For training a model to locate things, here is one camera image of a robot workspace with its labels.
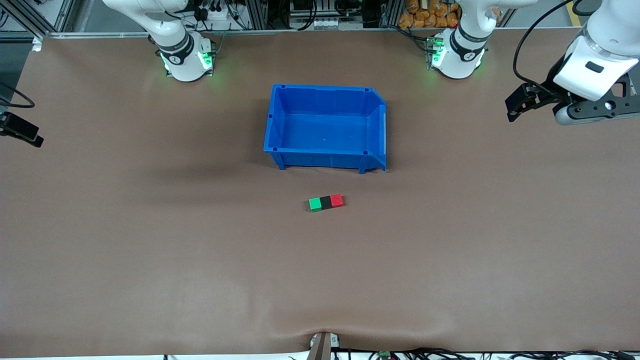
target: table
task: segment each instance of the table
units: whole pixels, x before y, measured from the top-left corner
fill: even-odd
[[[536,30],[542,80],[575,29]],[[393,32],[225,40],[216,73],[166,78],[145,39],[52,40],[0,141],[0,356],[640,347],[640,122],[507,122],[522,31],[482,66],[428,72]],[[273,83],[371,86],[387,172],[278,170]],[[311,197],[342,193],[319,213]]]

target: blue plastic bin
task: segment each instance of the blue plastic bin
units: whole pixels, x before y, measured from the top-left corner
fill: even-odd
[[[275,84],[264,151],[287,166],[387,169],[387,105],[372,88]]]

